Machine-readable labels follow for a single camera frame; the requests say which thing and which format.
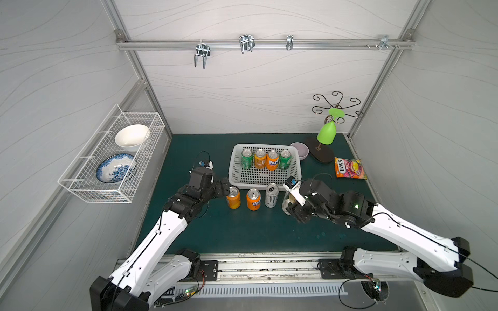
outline soda can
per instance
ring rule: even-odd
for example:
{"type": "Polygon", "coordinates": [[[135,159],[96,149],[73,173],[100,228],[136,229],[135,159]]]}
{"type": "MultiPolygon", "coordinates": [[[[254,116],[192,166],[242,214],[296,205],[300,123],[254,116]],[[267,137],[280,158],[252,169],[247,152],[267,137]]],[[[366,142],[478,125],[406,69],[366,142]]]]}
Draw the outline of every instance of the soda can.
{"type": "Polygon", "coordinates": [[[278,153],[275,150],[270,150],[266,156],[266,168],[269,171],[274,171],[278,168],[278,153]]]}
{"type": "Polygon", "coordinates": [[[292,159],[292,155],[289,150],[284,149],[280,152],[280,159],[278,160],[278,169],[286,170],[290,166],[290,159],[292,159]]]}
{"type": "Polygon", "coordinates": [[[248,190],[247,202],[250,210],[258,210],[261,207],[261,195],[257,189],[248,190]]]}
{"type": "Polygon", "coordinates": [[[263,149],[258,149],[254,154],[254,167],[259,170],[266,167],[266,152],[263,149]]]}
{"type": "Polygon", "coordinates": [[[250,169],[252,166],[252,151],[250,149],[244,149],[241,153],[241,167],[244,170],[250,169]]]}
{"type": "Polygon", "coordinates": [[[237,187],[230,187],[230,194],[227,195],[227,204],[231,209],[236,209],[241,206],[241,193],[237,187]]]}
{"type": "Polygon", "coordinates": [[[278,191],[277,184],[269,184],[266,186],[266,194],[264,195],[264,204],[266,207],[273,208],[277,205],[278,191]]]}

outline white wire basket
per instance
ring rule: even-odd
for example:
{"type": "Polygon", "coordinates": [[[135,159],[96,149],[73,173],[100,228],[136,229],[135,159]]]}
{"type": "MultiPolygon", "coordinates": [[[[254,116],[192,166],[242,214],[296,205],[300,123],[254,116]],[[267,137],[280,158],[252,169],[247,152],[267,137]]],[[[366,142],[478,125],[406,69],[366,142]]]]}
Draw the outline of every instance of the white wire basket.
{"type": "Polygon", "coordinates": [[[116,105],[58,183],[88,203],[131,203],[163,130],[164,123],[157,112],[124,112],[116,105]],[[149,133],[138,151],[129,152],[121,149],[114,138],[121,129],[133,124],[147,126],[149,133]],[[133,155],[135,165],[128,168],[120,182],[99,181],[97,168],[119,153],[133,155]]]}

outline white ventilation grille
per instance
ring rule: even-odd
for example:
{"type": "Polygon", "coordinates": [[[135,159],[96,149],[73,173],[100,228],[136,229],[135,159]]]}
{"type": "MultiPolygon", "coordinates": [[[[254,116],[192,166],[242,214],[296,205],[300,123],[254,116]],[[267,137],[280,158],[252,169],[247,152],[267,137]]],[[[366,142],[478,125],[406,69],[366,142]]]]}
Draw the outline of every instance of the white ventilation grille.
{"type": "MultiPolygon", "coordinates": [[[[177,285],[175,296],[192,285],[177,285]]],[[[341,283],[209,284],[192,298],[336,296],[341,283]]],[[[341,289],[341,296],[348,293],[341,289]]]]}

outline aluminum rail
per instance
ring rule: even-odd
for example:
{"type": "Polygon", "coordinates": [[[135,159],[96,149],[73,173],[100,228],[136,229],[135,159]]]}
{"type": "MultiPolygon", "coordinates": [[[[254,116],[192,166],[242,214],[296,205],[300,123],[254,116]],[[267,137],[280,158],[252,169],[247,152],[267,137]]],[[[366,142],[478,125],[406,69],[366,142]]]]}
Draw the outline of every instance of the aluminum rail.
{"type": "MultiPolygon", "coordinates": [[[[286,50],[286,40],[254,40],[253,50],[286,50]]],[[[117,42],[121,51],[195,51],[200,40],[126,40],[117,42]]],[[[202,43],[214,50],[240,50],[241,44],[238,40],[202,40],[202,43]]],[[[414,41],[393,39],[387,41],[394,49],[411,50],[414,41]]],[[[380,39],[361,40],[293,40],[292,50],[374,50],[382,44],[380,39]]]]}

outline plastic basket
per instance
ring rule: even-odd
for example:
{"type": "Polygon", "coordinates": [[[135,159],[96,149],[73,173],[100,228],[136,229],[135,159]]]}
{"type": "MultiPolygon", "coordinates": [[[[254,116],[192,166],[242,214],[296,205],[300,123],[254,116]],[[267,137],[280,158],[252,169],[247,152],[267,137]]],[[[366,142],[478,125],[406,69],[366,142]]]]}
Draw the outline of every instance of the plastic basket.
{"type": "Polygon", "coordinates": [[[230,168],[228,170],[229,182],[239,189],[252,189],[266,190],[266,186],[271,183],[278,185],[280,191],[285,191],[283,184],[289,178],[294,176],[301,179],[301,165],[299,163],[299,156],[297,149],[292,146],[285,145],[263,145],[263,144],[237,144],[232,151],[230,159],[230,168]],[[283,149],[289,150],[292,155],[290,166],[287,170],[269,171],[264,168],[259,170],[254,167],[254,162],[250,169],[243,170],[241,167],[241,153],[244,149],[250,149],[252,154],[256,153],[258,149],[263,149],[267,154],[270,150],[275,150],[280,153],[283,149]]]}

